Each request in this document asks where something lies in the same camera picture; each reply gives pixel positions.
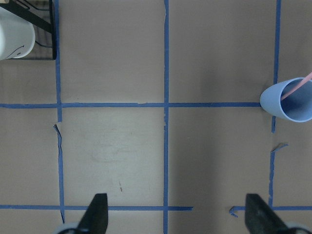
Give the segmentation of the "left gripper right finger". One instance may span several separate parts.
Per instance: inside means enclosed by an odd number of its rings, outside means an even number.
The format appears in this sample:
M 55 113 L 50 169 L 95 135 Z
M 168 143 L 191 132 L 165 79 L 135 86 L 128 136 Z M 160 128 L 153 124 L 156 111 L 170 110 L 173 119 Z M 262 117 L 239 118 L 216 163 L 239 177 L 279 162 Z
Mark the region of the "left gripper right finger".
M 250 234 L 294 234 L 258 194 L 247 194 L 245 225 Z

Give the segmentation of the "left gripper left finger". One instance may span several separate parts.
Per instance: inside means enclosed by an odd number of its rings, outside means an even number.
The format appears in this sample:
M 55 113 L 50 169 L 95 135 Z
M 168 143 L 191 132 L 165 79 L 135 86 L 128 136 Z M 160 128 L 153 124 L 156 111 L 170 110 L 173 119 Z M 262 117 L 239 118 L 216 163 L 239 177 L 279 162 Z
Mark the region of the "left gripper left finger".
M 108 228 L 107 194 L 96 194 L 76 227 L 77 234 L 105 234 Z

